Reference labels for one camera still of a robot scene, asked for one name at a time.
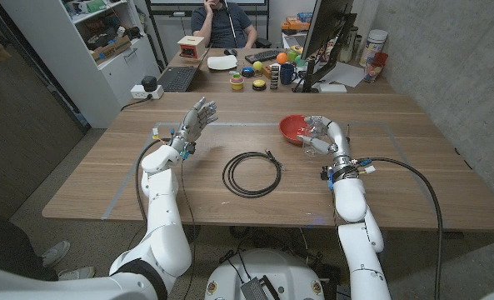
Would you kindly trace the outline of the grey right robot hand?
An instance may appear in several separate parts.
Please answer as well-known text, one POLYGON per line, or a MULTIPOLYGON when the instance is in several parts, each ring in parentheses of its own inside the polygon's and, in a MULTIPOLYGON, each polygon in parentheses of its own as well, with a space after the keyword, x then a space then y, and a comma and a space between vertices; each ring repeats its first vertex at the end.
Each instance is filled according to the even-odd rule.
POLYGON ((310 146, 315 153, 332 155, 335 164, 349 164, 351 151, 344 132, 339 125, 323 116, 304 117, 306 131, 297 140, 310 146))

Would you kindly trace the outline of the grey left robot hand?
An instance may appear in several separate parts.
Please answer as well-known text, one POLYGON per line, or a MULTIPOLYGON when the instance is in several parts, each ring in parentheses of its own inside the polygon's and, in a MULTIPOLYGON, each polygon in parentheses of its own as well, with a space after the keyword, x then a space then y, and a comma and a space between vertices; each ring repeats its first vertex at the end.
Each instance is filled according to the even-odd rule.
POLYGON ((184 116, 170 146, 180 153, 188 144, 196 142, 206 125, 218 120, 216 112, 216 103, 207 102, 206 98, 202 97, 184 116))

